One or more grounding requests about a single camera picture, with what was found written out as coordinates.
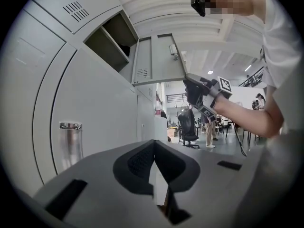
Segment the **forearm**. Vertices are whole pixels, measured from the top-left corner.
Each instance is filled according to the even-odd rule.
[[[214,110],[247,131],[263,137],[273,137],[281,127],[267,111],[254,111],[243,108],[222,95],[217,97]]]

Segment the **linear light fixture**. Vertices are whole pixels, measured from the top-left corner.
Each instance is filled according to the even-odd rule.
[[[245,70],[245,72],[246,72],[248,69],[250,69],[250,67],[251,67],[251,65],[249,65],[249,67]]]

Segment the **floor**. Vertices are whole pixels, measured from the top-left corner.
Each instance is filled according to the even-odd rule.
[[[191,143],[198,144],[201,150],[221,153],[221,154],[235,155],[238,157],[244,157],[243,154],[241,153],[241,148],[239,146],[238,139],[235,134],[233,126],[228,129],[227,139],[225,139],[226,129],[224,129],[224,133],[225,134],[223,134],[223,133],[219,133],[219,135],[218,135],[218,133],[216,134],[216,138],[218,139],[218,141],[212,141],[213,145],[215,145],[215,148],[213,148],[213,149],[206,148],[206,132],[203,131],[203,134],[202,134],[200,129],[199,129],[199,139],[196,140],[195,142],[191,142]],[[242,141],[242,138],[243,138],[243,129],[242,128],[238,129],[238,136],[239,136],[240,140]],[[248,153],[248,150],[250,148],[252,148],[253,146],[264,145],[266,143],[265,138],[259,139],[258,137],[256,137],[256,141],[255,141],[255,135],[251,134],[251,142],[250,142],[250,145],[248,146],[247,136],[248,136],[248,133],[245,132],[244,141],[242,142],[244,151],[246,153]],[[178,136],[171,137],[171,141],[172,141],[172,143],[176,143],[179,145],[183,144],[181,142],[179,143]]]

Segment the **ceiling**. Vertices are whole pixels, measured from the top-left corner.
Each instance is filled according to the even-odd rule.
[[[201,17],[190,0],[120,0],[140,37],[174,34],[188,72],[229,80],[246,79],[261,65],[263,22],[255,17],[210,14]]]

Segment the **black railing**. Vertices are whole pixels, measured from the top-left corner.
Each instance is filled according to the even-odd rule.
[[[241,83],[240,87],[254,87],[262,82],[262,76],[264,73],[264,67],[261,67],[258,71],[256,71],[255,74],[253,74],[251,77],[249,77],[247,80],[245,80],[243,83]]]
[[[187,101],[185,94],[167,95],[167,103]]]

